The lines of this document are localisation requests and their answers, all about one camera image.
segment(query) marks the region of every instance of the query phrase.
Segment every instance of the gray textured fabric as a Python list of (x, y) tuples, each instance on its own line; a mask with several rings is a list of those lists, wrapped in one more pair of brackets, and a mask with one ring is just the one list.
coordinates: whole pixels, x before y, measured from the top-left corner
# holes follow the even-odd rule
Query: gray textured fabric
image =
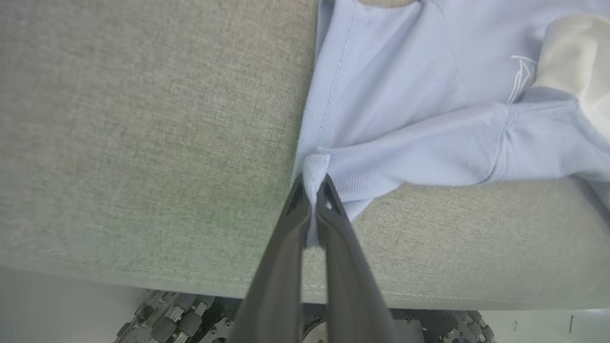
[[(239, 297), (290, 187), (315, 0), (0, 0), (0, 263)], [(404, 186), (355, 225), (390, 306), (610, 306), (575, 179)], [(306, 252), (304, 299), (324, 301)]]

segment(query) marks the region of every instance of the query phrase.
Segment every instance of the garment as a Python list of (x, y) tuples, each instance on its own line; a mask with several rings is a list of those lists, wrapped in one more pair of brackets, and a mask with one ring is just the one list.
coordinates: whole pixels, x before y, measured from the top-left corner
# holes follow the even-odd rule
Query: garment
[[(603, 30), (607, 22), (591, 14), (609, 8), (568, 0), (424, 0), (397, 9), (322, 1), (293, 174), (303, 173), (310, 199), (331, 175), (350, 218), (404, 182), (467, 186), (579, 174), (603, 185), (610, 145), (583, 113), (591, 108), (582, 95), (553, 77), (539, 75), (530, 86), (552, 22), (559, 19), (556, 37), (573, 29), (561, 24), (566, 16), (595, 18)], [(608, 37), (593, 36), (594, 45)], [(554, 42), (548, 56), (571, 51)], [(582, 59), (572, 75), (603, 65), (605, 50), (589, 51), (593, 62)], [(541, 63), (554, 60), (543, 51)], [(596, 89), (597, 104), (607, 89)]]

